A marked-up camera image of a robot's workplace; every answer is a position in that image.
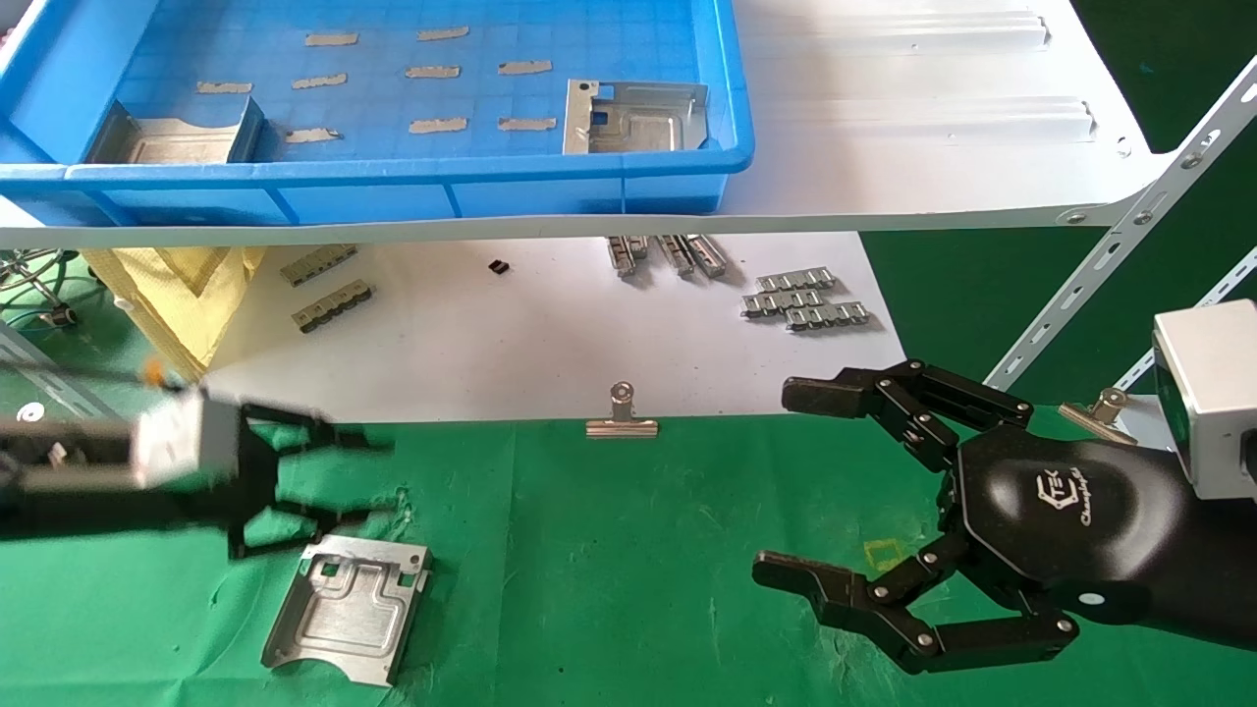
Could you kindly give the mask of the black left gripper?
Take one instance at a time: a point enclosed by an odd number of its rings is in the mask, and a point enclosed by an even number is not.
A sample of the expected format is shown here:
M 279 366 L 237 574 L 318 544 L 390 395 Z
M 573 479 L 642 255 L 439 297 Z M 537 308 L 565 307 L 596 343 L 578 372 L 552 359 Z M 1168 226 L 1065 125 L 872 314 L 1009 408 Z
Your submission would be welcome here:
M 270 447 L 251 429 L 255 421 L 300 428 L 304 439 Z M 260 559 L 319 543 L 341 526 L 361 525 L 373 512 L 390 509 L 387 504 L 319 509 L 277 499 L 279 455 L 319 449 L 382 454 L 393 452 L 395 442 L 372 440 L 363 428 L 337 424 L 319 413 L 260 403 L 246 403 L 246 408 L 155 408 L 147 414 L 147 488 L 171 494 L 189 523 L 221 530 L 229 559 Z M 263 509 L 308 520 L 313 532 L 305 538 L 246 543 L 246 525 Z

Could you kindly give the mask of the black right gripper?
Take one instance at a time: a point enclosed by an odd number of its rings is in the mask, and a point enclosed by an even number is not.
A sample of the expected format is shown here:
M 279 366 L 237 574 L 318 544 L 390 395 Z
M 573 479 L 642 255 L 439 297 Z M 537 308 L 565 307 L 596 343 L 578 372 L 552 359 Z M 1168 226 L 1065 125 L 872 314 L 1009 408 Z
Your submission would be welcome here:
M 953 470 L 970 541 L 943 533 L 879 577 L 771 551 L 750 564 L 908 676 L 1052 660 L 1080 634 L 1063 611 L 1254 649 L 1254 503 L 1200 499 L 1172 452 L 1037 437 L 1032 404 L 920 359 L 789 377 L 782 408 L 870 416 L 928 470 Z M 947 419 L 984 433 L 960 444 Z M 911 605 L 955 572 L 1014 616 L 921 621 Z

